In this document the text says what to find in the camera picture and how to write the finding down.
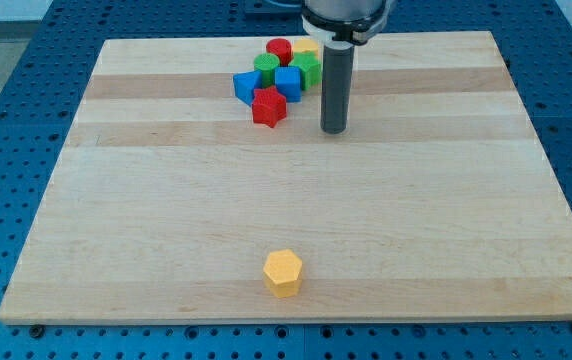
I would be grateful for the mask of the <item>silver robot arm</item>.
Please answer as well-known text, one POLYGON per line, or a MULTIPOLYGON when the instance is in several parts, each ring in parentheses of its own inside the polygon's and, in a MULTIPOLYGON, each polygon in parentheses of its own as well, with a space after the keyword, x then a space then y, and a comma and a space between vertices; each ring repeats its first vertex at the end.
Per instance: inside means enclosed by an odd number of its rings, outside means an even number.
POLYGON ((387 25, 397 0, 304 0, 305 32, 334 49, 365 45, 387 25))

